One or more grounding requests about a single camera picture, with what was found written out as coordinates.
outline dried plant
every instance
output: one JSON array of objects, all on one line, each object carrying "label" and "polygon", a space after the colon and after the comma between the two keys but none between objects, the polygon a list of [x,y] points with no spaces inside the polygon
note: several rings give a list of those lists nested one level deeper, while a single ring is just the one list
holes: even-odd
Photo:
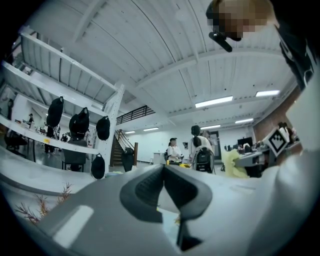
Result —
[{"label": "dried plant", "polygon": [[29,219],[33,224],[37,224],[40,219],[29,209],[27,208],[23,203],[21,203],[21,206],[15,206],[16,209],[14,210],[16,213],[21,213],[25,215],[24,217],[26,219]]},{"label": "dried plant", "polygon": [[[71,193],[71,186],[72,184],[67,183],[65,187],[63,187],[63,191],[58,196],[57,199],[57,205],[63,203],[65,200],[68,199]],[[16,209],[14,210],[16,213],[21,213],[24,215],[26,219],[29,219],[33,224],[37,224],[44,216],[46,216],[51,209],[49,209],[46,204],[46,197],[44,198],[43,195],[39,196],[37,194],[34,195],[36,197],[37,203],[39,204],[40,210],[38,211],[40,214],[40,217],[36,216],[29,207],[26,207],[23,203],[21,203],[21,206],[15,206]]]},{"label": "dried plant", "polygon": [[70,192],[71,192],[71,189],[70,189],[71,186],[72,186],[72,184],[70,184],[70,183],[65,184],[65,187],[63,187],[62,193],[58,197],[57,205],[63,203],[65,200],[68,199]]}]

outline white shirt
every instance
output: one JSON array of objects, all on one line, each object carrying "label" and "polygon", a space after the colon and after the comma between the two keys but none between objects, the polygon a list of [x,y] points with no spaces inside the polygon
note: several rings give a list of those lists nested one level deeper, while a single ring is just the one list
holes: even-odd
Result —
[{"label": "white shirt", "polygon": [[181,161],[181,150],[178,146],[169,146],[167,149],[169,161]]},{"label": "white shirt", "polygon": [[279,132],[282,134],[282,136],[285,138],[286,142],[290,142],[290,136],[289,136],[289,133],[287,132],[287,130],[283,127],[281,127],[279,129]]},{"label": "white shirt", "polygon": [[[206,146],[208,149],[210,149],[213,152],[212,146],[211,146],[209,140],[206,137],[198,136],[198,138],[201,140],[201,146]],[[195,154],[196,154],[196,147],[194,145],[194,139],[193,138],[190,140],[189,145],[190,145],[189,146],[189,157],[190,157],[190,159],[194,159]]]}]

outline door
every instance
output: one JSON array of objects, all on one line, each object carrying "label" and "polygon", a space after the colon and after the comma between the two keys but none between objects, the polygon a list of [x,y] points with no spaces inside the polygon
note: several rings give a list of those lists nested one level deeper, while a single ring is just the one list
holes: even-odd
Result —
[{"label": "door", "polygon": [[210,132],[210,140],[212,140],[214,142],[214,160],[221,160],[219,132],[218,131],[211,131]]}]

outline staircase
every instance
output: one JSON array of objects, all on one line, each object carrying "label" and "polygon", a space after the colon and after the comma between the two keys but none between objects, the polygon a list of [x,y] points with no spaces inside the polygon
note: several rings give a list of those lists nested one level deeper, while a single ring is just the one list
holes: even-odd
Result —
[{"label": "staircase", "polygon": [[124,150],[122,149],[120,143],[118,142],[116,136],[113,136],[113,143],[112,143],[112,152],[111,152],[111,159],[110,159],[110,166],[123,166],[121,156]]},{"label": "staircase", "polygon": [[123,166],[122,153],[126,148],[131,148],[134,155],[134,165],[137,166],[138,155],[138,143],[134,143],[134,146],[130,143],[128,138],[124,135],[122,130],[116,130],[113,136],[110,166]]}]

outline black backpack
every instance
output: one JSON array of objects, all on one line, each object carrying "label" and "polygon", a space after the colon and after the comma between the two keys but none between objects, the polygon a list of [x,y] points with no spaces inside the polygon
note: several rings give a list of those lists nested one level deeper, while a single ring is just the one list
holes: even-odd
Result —
[{"label": "black backpack", "polygon": [[97,154],[91,165],[92,176],[100,180],[105,176],[105,160],[101,154]]},{"label": "black backpack", "polygon": [[195,168],[194,170],[200,171],[200,172],[206,172],[212,174],[214,171],[214,174],[216,174],[215,171],[215,156],[211,150],[209,150],[207,147],[202,147],[200,150],[197,151],[197,153],[194,156],[194,163]]},{"label": "black backpack", "polygon": [[75,114],[70,122],[69,129],[72,137],[83,139],[89,128],[89,111],[85,107],[79,114]]},{"label": "black backpack", "polygon": [[56,98],[52,101],[48,116],[46,117],[46,123],[50,127],[56,127],[60,123],[62,112],[64,111],[64,98]]},{"label": "black backpack", "polygon": [[108,116],[101,118],[95,126],[98,138],[106,141],[110,136],[110,120]]}]

